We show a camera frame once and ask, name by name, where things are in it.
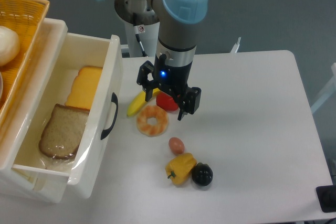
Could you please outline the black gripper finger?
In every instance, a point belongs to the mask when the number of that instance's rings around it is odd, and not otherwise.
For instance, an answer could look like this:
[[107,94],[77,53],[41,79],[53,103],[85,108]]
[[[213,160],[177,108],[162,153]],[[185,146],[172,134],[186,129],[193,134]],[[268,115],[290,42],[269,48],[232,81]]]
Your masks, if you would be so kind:
[[178,106],[180,108],[178,120],[181,121],[182,118],[187,114],[194,114],[200,105],[201,100],[201,88],[198,87],[187,87],[184,94],[178,97]]
[[153,90],[159,87],[157,74],[157,68],[148,60],[139,68],[137,84],[142,86],[145,92],[145,101],[149,101],[153,97]]

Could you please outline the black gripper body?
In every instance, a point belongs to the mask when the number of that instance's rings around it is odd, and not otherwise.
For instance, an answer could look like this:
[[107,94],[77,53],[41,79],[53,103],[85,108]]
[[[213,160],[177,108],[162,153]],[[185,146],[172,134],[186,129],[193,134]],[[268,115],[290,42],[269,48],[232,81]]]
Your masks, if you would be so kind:
[[167,65],[166,59],[166,55],[155,57],[153,87],[176,97],[185,97],[188,93],[193,93],[193,88],[187,84],[192,62],[185,66],[175,67]]

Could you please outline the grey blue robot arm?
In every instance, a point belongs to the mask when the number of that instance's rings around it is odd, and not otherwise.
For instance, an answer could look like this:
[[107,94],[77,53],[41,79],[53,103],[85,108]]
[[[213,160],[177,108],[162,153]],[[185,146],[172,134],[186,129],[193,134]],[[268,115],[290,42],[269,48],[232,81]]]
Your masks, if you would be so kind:
[[177,103],[179,118],[196,112],[201,90],[187,84],[201,23],[206,17],[208,0],[139,0],[140,10],[129,5],[125,11],[133,24],[144,24],[150,14],[159,21],[157,46],[153,62],[139,69],[137,84],[152,98],[158,88]]

